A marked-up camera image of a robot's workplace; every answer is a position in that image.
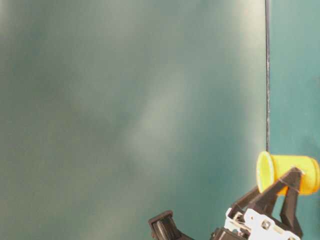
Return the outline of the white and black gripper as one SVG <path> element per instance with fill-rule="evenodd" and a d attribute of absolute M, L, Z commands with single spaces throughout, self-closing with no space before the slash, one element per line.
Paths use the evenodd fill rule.
<path fill-rule="evenodd" d="M 213 233 L 214 240 L 299 240 L 303 231 L 296 217 L 302 171 L 291 168 L 275 183 L 259 192 L 255 187 L 231 205 L 225 213 L 224 226 Z M 271 215 L 278 193 L 287 188 L 280 218 L 290 230 L 263 215 Z"/>

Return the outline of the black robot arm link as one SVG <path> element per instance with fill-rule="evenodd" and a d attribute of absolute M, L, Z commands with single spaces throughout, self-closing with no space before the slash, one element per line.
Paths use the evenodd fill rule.
<path fill-rule="evenodd" d="M 192 240 L 181 232 L 174 220 L 173 211 L 166 210 L 148 220 L 153 240 Z"/>

